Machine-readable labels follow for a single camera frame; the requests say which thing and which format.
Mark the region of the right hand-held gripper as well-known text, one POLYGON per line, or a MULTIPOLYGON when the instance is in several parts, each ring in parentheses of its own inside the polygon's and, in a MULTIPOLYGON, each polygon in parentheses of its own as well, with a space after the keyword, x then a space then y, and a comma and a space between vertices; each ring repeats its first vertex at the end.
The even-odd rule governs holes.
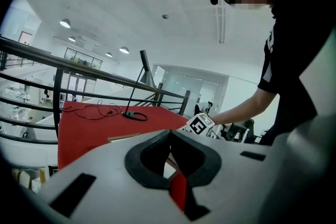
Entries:
POLYGON ((187 121, 186 125, 183 126, 183 131, 191 132, 203 137, 219 139, 218 135, 213 130, 214 126, 214 122, 207 114, 199 113, 187 121))

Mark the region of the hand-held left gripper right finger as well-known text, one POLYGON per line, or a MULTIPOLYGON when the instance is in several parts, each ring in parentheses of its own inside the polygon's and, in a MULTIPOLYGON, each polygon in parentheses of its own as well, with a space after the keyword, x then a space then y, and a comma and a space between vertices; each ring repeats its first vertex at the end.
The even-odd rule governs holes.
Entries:
POLYGON ((229 143, 204 187, 184 175, 170 195, 205 224, 336 224, 336 114, 317 116, 272 146, 229 143))

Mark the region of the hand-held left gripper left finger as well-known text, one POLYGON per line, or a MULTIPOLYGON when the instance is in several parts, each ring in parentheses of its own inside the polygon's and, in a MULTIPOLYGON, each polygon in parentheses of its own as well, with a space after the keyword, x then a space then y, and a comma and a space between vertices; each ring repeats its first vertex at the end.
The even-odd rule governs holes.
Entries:
POLYGON ((151 132, 99 146, 56 173, 37 196, 44 211, 62 223, 75 224, 189 224, 167 190, 149 189, 136 182, 124 165, 135 145, 158 135, 151 132), (51 202, 80 174, 96 179, 70 217, 51 208, 51 202))

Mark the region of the person's right forearm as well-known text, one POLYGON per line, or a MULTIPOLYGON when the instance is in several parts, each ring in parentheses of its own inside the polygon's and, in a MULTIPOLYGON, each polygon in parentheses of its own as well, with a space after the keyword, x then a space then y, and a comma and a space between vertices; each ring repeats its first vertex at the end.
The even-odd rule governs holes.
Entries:
POLYGON ((272 103, 276 94, 257 89, 256 92, 240 105, 211 117, 215 125, 242 122, 262 114, 272 103))

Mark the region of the black office chair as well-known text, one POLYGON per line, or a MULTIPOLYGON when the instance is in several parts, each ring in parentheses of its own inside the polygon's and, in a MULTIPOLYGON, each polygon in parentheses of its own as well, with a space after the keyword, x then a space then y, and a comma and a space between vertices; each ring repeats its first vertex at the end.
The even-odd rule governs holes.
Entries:
POLYGON ((220 136, 230 142, 253 144, 255 141, 254 120, 249 119, 243 122, 223 125, 220 136))

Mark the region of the red tablecloth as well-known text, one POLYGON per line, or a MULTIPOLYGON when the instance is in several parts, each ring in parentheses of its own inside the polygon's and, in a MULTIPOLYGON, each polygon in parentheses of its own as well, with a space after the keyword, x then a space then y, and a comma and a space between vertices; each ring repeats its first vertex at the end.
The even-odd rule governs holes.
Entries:
POLYGON ((58 128, 58 167, 65 168, 90 150, 107 144, 112 137, 145 134, 159 130, 177 130, 188 121, 161 106, 130 106, 147 121, 122 116, 126 106, 66 101, 58 128))

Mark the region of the black desk lamp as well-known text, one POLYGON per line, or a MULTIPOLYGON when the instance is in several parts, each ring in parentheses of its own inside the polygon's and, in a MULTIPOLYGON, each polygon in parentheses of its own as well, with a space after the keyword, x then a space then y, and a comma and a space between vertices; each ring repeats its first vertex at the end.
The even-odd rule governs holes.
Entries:
POLYGON ((145 114, 140 113, 140 112, 129 111, 129 106, 130 106, 133 94, 135 92, 135 89, 138 86, 139 81, 144 83, 145 85, 151 87, 152 89, 156 89, 154 79, 153 79, 153 76, 152 76, 152 73, 151 73, 149 61, 148 61, 148 58, 147 58, 147 55, 146 55, 146 51, 141 50, 140 51, 140 56, 141 56, 141 61, 142 61, 142 69, 141 69, 141 71, 138 75, 138 78, 136 80, 136 83, 135 83, 135 85, 132 89, 132 92, 131 92, 131 95, 130 95, 130 98, 128 100, 128 104, 127 104, 127 107, 126 107, 126 110, 124 112, 122 112, 122 116, 127 118, 127 119, 130 119, 130 120, 147 121, 148 117, 145 114))

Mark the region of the clear plastic storage bin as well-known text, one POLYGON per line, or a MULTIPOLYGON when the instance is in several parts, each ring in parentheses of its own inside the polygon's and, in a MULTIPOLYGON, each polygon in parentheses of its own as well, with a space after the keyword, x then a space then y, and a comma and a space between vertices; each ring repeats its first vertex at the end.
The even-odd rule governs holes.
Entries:
POLYGON ((40 168, 12 168, 14 180, 33 193, 38 193, 43 184, 58 172, 57 166, 45 166, 40 168))

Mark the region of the black metal railing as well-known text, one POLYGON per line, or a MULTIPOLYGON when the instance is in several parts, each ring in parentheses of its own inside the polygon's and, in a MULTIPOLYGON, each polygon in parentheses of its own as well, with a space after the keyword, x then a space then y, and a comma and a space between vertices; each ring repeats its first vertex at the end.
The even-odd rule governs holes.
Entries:
POLYGON ((31 129, 41 129, 41 130, 53 130, 58 134, 58 128, 59 128, 59 121, 60 121, 60 114, 63 111, 63 108, 60 107, 60 96, 62 93, 66 94, 79 94, 84 97, 93 97, 98 99, 106 99, 106 100, 116 100, 116 101, 128 101, 128 102, 137 102, 137 105, 143 104, 143 105, 150 105, 155 104, 157 106, 161 104, 168 104, 168 101, 163 101, 163 97, 169 96, 174 97, 178 99, 182 99, 182 102, 172 102, 172 104, 179 104, 180 107, 176 108, 179 111, 179 115, 183 115, 186 105, 188 103, 189 94, 186 93, 184 96, 178 95, 175 93, 171 93, 168 91, 164 91, 159 88, 155 88, 154 86, 149 86, 147 84, 140 84, 137 81, 133 81, 121 76, 109 74, 107 72, 103 72, 94 68, 86 68, 84 66, 79 66, 74 62, 71 62, 66 59, 61 59, 59 57, 52 56, 40 49, 33 48, 30 46, 26 46, 23 44, 20 44, 18 42, 12 41, 7 38, 0 37, 0 52, 2 53, 9 53, 12 55, 16 55, 21 57, 22 60, 31 60, 32 62, 37 62, 42 65, 47 65, 50 67, 55 67, 56 74, 55 74, 55 81, 53 86, 47 86, 40 83, 32 82, 25 79, 16 78, 13 76, 10 76, 8 74, 5 74, 3 72, 0 72, 0 78, 3 78, 10 82, 18 82, 25 86, 30 86, 38 89, 44 89, 47 91, 53 92, 53 98, 52 108, 44 107, 44 106, 38 106, 26 102, 19 102, 12 99, 8 99, 5 97, 0 96, 0 102, 4 102, 7 104, 12 104, 14 106, 18 106, 20 108, 28 108, 36 111, 45 111, 45 112, 52 112, 54 117, 54 123, 52 125, 45 125, 45 124, 38 124, 38 123, 30 123, 30 122, 23 122, 18 121, 14 119, 10 119, 8 117, 4 117, 0 115, 0 136, 4 137, 9 140, 13 141, 19 141, 23 143, 34 143, 34 144, 45 144, 45 145, 56 145, 58 142, 52 141, 52 140, 30 140, 28 138, 23 138, 20 136, 15 136, 14 134, 7 134, 4 129, 2 128, 1 124, 6 123, 14 126, 21 126, 25 128, 31 128, 31 129), (89 78, 96 78, 101 79, 103 81, 112 82, 116 84, 120 84, 123 86, 132 87, 135 89, 145 90, 152 92, 152 94, 145 98, 145 99, 135 99, 133 97, 129 98, 122 98, 122 97, 114 97, 109 95, 101 95, 101 94, 94 94, 94 93, 87 93, 87 92, 80 92, 75 90, 69 90, 69 89, 63 89, 61 87, 61 80, 63 77, 63 74, 65 71, 68 72, 76 72, 78 74, 85 75, 89 78))

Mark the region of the person's black shirt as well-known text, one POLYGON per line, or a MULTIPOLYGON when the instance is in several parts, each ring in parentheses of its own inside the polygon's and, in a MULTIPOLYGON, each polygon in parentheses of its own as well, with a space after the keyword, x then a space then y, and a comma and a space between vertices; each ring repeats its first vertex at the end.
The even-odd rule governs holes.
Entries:
POLYGON ((262 145, 313 119, 317 111, 299 77, 318 54, 331 31, 325 11, 312 11, 315 0, 275 0, 275 24, 264 46, 258 88, 280 96, 273 126, 262 145))

